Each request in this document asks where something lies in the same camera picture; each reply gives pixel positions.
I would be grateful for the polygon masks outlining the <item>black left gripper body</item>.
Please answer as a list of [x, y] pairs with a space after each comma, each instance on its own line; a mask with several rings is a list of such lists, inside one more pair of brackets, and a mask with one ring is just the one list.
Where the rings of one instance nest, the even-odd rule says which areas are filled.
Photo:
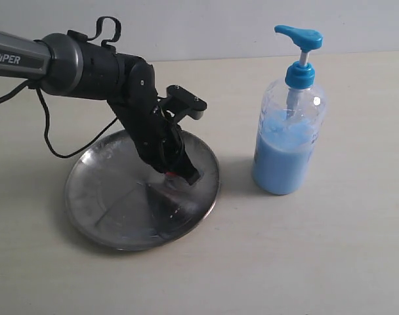
[[144, 163], [159, 173], [186, 172], [186, 152], [180, 133], [158, 105], [149, 108], [115, 104], [114, 113]]

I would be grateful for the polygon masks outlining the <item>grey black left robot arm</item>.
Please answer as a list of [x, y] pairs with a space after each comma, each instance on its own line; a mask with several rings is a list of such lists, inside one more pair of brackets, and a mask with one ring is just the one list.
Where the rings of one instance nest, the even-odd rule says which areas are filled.
[[0, 76], [49, 94], [104, 100], [133, 140], [141, 160], [193, 184], [200, 177], [186, 153], [179, 122], [199, 119], [205, 101], [178, 85], [160, 97], [152, 65], [116, 52], [112, 40], [95, 45], [76, 31], [31, 41], [0, 31]]

